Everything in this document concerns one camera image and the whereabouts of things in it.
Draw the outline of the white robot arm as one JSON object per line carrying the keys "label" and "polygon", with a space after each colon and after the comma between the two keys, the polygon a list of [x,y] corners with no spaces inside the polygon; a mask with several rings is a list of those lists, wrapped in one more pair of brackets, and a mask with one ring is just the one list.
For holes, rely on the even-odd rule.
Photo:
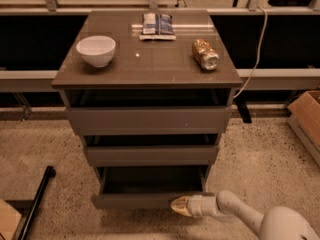
{"label": "white robot arm", "polygon": [[320,240],[309,222],[295,210],[277,206],[262,214],[231,191],[181,196],[171,202],[171,209],[183,216],[208,216],[224,223],[239,219],[259,240]]}

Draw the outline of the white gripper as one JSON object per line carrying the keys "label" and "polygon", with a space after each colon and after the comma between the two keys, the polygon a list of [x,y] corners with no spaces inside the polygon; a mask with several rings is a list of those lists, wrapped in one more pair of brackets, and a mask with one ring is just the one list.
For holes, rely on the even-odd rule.
{"label": "white gripper", "polygon": [[215,196],[182,196],[173,200],[170,207],[174,212],[186,217],[216,217],[218,211]]}

